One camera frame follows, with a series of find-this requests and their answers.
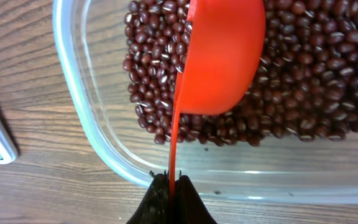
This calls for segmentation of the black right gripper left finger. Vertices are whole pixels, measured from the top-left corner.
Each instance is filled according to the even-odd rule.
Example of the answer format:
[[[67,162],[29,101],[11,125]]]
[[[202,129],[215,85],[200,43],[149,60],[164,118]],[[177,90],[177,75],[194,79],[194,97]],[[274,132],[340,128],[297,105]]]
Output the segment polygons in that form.
[[[127,224],[166,224],[168,222],[169,178],[166,172],[154,174],[141,203]]]

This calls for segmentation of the red adzuki beans in container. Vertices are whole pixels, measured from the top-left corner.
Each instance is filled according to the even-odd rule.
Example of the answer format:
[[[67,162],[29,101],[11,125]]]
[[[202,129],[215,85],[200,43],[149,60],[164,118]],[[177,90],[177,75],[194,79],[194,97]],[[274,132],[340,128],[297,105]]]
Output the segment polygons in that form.
[[[267,33],[254,80],[241,101],[216,115],[182,114],[178,142],[247,142],[267,136],[342,141],[358,133],[358,0],[265,1]],[[187,0],[131,1],[124,16],[138,123],[169,142],[176,77],[186,62]]]

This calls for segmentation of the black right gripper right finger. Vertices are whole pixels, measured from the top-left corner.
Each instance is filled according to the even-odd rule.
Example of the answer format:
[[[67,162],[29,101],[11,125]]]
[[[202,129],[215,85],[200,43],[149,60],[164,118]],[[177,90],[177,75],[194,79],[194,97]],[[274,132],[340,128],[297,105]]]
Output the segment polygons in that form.
[[[175,182],[174,223],[217,224],[187,175]]]

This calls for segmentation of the clear plastic food container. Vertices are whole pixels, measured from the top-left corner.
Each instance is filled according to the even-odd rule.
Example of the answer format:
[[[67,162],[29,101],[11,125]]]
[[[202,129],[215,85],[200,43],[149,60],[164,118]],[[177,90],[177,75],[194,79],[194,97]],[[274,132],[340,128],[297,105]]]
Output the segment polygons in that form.
[[[168,144],[137,121],[122,63],[127,53],[127,1],[56,0],[53,31],[68,89],[86,136],[117,174],[143,187],[167,170]],[[219,147],[177,146],[177,173],[201,196],[292,203],[358,204],[358,133],[344,141],[265,138]]]

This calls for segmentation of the orange plastic measuring scoop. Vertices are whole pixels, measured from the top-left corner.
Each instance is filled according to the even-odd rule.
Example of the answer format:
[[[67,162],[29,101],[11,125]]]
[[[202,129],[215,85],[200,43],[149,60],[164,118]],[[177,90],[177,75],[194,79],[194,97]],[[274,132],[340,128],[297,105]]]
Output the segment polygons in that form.
[[[169,155],[169,198],[181,113],[217,115],[233,108],[255,75],[265,38],[263,0],[191,0],[185,69],[177,75]]]

